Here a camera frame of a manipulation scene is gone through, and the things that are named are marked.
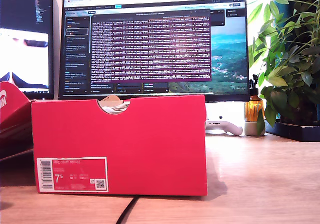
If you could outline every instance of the plant pot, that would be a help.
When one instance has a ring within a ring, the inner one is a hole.
[[[299,126],[276,121],[274,127],[271,127],[270,124],[266,122],[265,130],[267,133],[300,142],[320,141],[320,126]]]

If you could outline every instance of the computer monitor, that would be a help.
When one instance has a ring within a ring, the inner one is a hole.
[[[246,0],[63,0],[59,99],[248,101]]]
[[[53,0],[0,0],[0,81],[30,99],[54,97]]]

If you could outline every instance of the desk surface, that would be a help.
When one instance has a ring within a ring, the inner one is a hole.
[[[206,158],[207,197],[142,197],[126,223],[320,222],[320,142],[208,134]],[[114,224],[132,199],[38,194],[24,160],[0,166],[1,224]]]

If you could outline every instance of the nike logo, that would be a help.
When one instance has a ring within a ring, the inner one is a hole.
[[[7,104],[7,92],[5,90],[2,90],[0,92],[0,109],[3,108]]]

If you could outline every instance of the game controller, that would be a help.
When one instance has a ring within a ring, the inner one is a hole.
[[[242,127],[238,127],[233,123],[228,121],[212,121],[206,120],[205,121],[205,129],[206,130],[223,130],[225,132],[230,132],[236,136],[240,136],[243,132]]]

